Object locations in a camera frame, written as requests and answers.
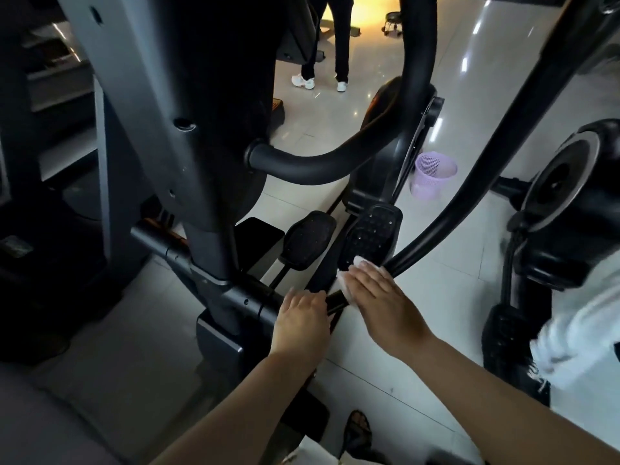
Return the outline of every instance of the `hand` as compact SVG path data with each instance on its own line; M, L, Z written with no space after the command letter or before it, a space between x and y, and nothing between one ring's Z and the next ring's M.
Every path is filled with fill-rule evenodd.
M287 358L309 376L325 357L329 339L325 292L291 289L280 307L269 355Z
M400 360L433 337L422 315L385 268L364 261L343 274L368 328L385 352Z

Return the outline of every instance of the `bolt hole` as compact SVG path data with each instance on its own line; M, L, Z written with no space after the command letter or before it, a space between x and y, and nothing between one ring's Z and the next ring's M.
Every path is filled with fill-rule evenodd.
M94 6L90 7L90 14L92 15L92 18L95 20L95 22L100 26L104 23L103 19L101 19L101 15L99 14L99 12L95 9Z
M191 122L190 119L185 119L183 117L177 117L172 123L182 132L190 132L196 128L196 124Z

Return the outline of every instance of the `black pants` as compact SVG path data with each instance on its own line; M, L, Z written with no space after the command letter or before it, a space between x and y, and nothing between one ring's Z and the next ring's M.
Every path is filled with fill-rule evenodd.
M348 82L348 51L349 36L351 34L351 11L353 0L308 0L319 19L323 17L325 8L329 8L334 15L334 34L336 36L336 80ZM316 62L316 49L319 44L321 30L317 30L314 41L314 51L310 61L301 68L301 76L305 80L314 78L314 63Z

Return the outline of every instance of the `white sneaker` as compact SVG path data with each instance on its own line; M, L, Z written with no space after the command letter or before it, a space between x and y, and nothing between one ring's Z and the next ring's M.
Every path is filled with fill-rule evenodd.
M301 73L294 75L291 78L291 82L293 82L293 85L301 88L302 86L306 87L306 90L311 90L312 88L314 88L314 78L310 78L309 80L305 80L303 76L301 76Z

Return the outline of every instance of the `right hand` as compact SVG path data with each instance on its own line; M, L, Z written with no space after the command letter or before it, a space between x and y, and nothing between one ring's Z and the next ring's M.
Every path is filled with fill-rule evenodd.
M385 268L364 261L343 276L368 334L385 352L404 361L411 349L433 337L422 314Z

